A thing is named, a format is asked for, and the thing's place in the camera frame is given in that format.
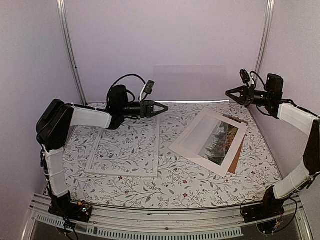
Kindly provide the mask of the clear acrylic sheet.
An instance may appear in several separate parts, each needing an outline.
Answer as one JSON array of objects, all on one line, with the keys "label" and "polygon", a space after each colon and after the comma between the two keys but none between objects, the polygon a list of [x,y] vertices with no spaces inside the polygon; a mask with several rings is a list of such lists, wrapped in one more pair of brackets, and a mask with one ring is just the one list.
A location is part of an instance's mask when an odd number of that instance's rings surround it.
[{"label": "clear acrylic sheet", "polygon": [[211,101],[225,98],[227,70],[215,65],[162,65],[153,68],[152,98],[162,101]]}]

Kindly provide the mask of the white picture frame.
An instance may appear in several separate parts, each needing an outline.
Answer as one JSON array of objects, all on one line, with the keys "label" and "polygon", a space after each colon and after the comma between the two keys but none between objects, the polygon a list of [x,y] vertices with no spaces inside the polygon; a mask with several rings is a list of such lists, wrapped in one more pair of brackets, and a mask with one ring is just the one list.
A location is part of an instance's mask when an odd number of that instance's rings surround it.
[{"label": "white picture frame", "polygon": [[100,128],[85,172],[119,177],[157,177],[159,140],[159,116],[130,119],[116,130]]}]

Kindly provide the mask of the white mat board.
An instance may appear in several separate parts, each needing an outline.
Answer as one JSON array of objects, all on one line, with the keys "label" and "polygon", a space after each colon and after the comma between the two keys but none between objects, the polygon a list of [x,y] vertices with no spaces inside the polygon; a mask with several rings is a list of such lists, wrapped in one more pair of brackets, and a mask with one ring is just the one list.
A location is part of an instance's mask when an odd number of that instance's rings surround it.
[{"label": "white mat board", "polygon": [[[238,128],[238,132],[225,156],[222,165],[217,165],[199,155],[200,150],[206,143],[208,137],[218,125],[218,122],[225,122]],[[169,146],[174,153],[190,160],[191,162],[213,172],[220,177],[225,177],[238,152],[248,127],[245,123],[239,123],[224,116],[217,111],[203,108],[187,128]]]}]

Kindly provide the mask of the landscape photo print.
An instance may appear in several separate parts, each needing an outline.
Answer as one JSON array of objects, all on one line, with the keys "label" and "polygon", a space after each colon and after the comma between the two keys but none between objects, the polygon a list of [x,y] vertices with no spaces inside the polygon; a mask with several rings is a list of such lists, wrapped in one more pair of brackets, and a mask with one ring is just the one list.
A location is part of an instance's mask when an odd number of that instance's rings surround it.
[{"label": "landscape photo print", "polygon": [[199,155],[221,166],[238,130],[231,124],[219,121],[200,150]]}]

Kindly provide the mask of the brown frame backing board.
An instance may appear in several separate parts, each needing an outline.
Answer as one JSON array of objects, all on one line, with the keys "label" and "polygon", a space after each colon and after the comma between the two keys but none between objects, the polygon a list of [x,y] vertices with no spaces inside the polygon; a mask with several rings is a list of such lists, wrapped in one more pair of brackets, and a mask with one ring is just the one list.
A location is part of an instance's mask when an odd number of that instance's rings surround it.
[{"label": "brown frame backing board", "polygon": [[[233,121],[236,121],[238,123],[244,123],[244,124],[246,124],[246,126],[249,125],[249,123],[247,121],[239,119],[237,117],[233,117],[233,116],[226,115],[226,114],[224,114],[223,116],[227,117],[227,118],[229,118],[229,119],[231,119]],[[228,172],[231,173],[231,174],[235,174],[236,173],[236,169],[237,169],[237,166],[238,166],[238,162],[239,162],[239,159],[240,159],[240,156],[241,156],[241,152],[242,152],[242,148],[243,148],[243,144],[244,144],[244,139],[245,138],[242,139],[241,145],[240,145],[240,147],[239,147],[239,149],[238,149],[238,151],[237,151],[237,153],[236,153],[236,155],[235,155],[235,157],[233,159],[232,164],[230,165],[230,167],[228,169]]]}]

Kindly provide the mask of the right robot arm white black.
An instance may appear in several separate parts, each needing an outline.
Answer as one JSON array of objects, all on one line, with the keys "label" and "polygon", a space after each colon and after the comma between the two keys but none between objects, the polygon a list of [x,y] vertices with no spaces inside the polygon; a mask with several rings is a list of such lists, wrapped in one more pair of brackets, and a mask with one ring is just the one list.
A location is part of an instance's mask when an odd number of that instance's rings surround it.
[{"label": "right robot arm white black", "polygon": [[257,90],[255,71],[240,70],[243,86],[226,91],[226,96],[241,106],[255,105],[265,108],[263,115],[289,124],[308,137],[299,165],[283,180],[269,187],[259,206],[262,218],[269,218],[292,194],[308,189],[320,175],[320,117],[303,108],[292,99],[283,98],[284,80],[281,76],[269,73],[262,81],[263,90]]}]

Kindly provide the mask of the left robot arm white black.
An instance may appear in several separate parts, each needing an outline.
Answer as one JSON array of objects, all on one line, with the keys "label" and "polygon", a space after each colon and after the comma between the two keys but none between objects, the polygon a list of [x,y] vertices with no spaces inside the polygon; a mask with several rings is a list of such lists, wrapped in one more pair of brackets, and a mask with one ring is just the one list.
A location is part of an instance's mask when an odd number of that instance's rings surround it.
[{"label": "left robot arm white black", "polygon": [[55,209],[63,216],[74,213],[74,205],[69,202],[63,167],[63,152],[69,129],[74,126],[96,127],[116,130],[125,119],[153,118],[168,111],[164,104],[140,99],[129,100],[131,92],[122,84],[110,88],[106,96],[105,109],[65,103],[54,99],[36,124],[36,140],[41,146],[41,167],[49,182],[50,197]]}]

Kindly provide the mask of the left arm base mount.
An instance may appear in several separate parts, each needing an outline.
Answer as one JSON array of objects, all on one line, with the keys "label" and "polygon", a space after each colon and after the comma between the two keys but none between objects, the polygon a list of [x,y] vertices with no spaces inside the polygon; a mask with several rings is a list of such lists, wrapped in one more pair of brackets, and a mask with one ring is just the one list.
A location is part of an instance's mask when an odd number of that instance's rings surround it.
[{"label": "left arm base mount", "polygon": [[92,205],[85,201],[71,202],[67,198],[52,199],[48,212],[69,220],[88,223],[92,214]]}]

